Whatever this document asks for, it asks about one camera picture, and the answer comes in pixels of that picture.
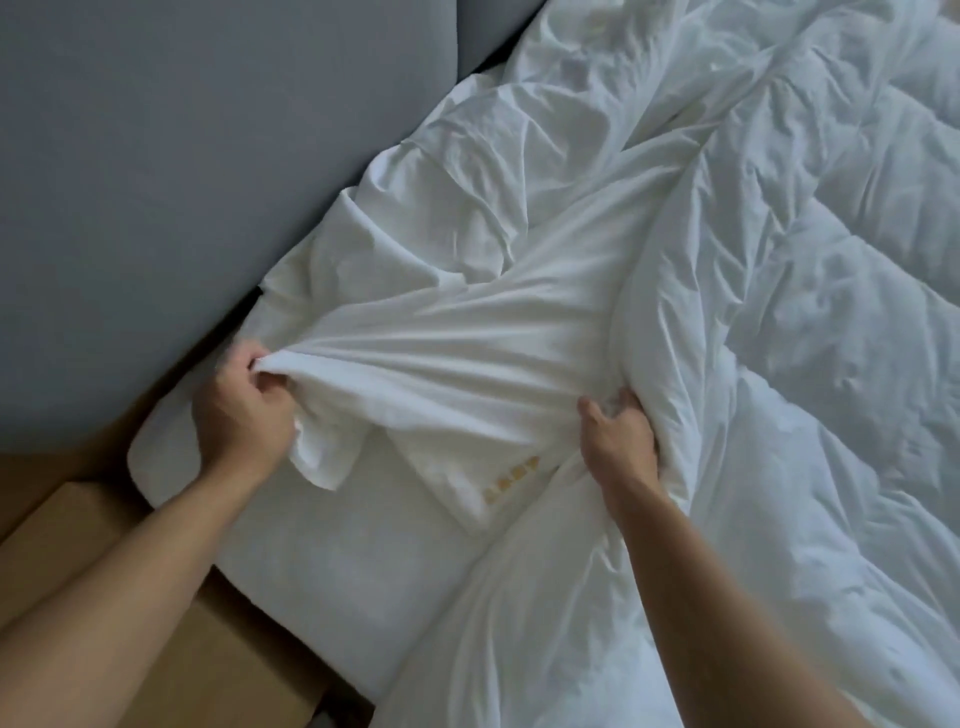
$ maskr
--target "hand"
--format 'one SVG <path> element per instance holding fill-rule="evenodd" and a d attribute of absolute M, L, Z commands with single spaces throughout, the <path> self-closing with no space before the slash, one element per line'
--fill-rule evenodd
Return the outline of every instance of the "hand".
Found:
<path fill-rule="evenodd" d="M 620 390 L 620 406 L 620 413 L 610 418 L 589 397 L 577 401 L 580 452 L 618 524 L 651 494 L 666 498 L 650 421 L 636 395 L 626 387 Z"/>
<path fill-rule="evenodd" d="M 294 401 L 286 377 L 251 371 L 268 353 L 254 341 L 235 343 L 194 398 L 201 474 L 228 473 L 259 485 L 290 449 Z"/>

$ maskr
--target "forearm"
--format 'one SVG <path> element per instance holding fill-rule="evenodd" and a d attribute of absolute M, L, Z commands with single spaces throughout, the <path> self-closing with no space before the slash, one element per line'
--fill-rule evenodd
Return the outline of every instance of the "forearm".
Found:
<path fill-rule="evenodd" d="M 736 585 L 679 509 L 653 493 L 640 501 L 621 530 L 686 728 L 869 726 Z"/>
<path fill-rule="evenodd" d="M 112 725 L 208 573 L 255 484 L 189 486 L 0 635 L 0 724 Z"/>

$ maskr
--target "white fabric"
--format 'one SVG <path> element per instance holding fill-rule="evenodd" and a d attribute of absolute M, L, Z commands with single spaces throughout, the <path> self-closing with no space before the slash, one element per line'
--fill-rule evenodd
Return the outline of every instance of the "white fabric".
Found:
<path fill-rule="evenodd" d="M 932 27 L 935 11 L 729 2 L 682 23 L 634 141 L 665 122 L 713 130 L 658 209 L 610 339 L 672 493 L 738 580 L 875 724 L 947 728 L 960 32 Z M 373 725 L 681 726 L 578 456 L 474 569 Z"/>
<path fill-rule="evenodd" d="M 377 724 L 678 726 L 575 455 L 511 524 L 575 452 L 575 396 L 625 379 L 788 635 L 878 724 L 952 725 L 960 36 L 934 12 L 550 3 L 505 85 L 455 89 L 266 279 L 245 331 L 285 348 L 295 462 L 352 473 L 280 473 L 225 573 L 377 697 L 493 543 Z M 356 459 L 370 423 L 396 450 Z M 158 459 L 154 503 L 185 482 Z"/>

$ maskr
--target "person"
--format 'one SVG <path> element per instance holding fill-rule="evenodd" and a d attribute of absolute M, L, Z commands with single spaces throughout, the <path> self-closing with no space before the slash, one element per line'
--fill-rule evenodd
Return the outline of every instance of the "person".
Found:
<path fill-rule="evenodd" d="M 0 725 L 114 725 L 170 638 L 230 525 L 285 456 L 294 402 L 268 353 L 237 343 L 199 392 L 197 478 L 58 592 L 0 633 Z M 581 451 L 630 553 L 685 728 L 860 728 L 725 572 L 660 486 L 636 396 L 607 417 L 580 399 Z"/>

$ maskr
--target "gray upholstery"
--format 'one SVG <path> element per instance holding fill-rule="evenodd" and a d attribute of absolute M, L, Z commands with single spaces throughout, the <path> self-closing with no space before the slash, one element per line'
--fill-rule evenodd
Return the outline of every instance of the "gray upholstery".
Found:
<path fill-rule="evenodd" d="M 0 451 L 95 433 L 240 301 L 453 85 L 456 2 L 0 3 Z M 537 4 L 461 2 L 461 67 Z"/>
<path fill-rule="evenodd" d="M 543 0 L 458 0 L 460 78 L 526 25 Z"/>

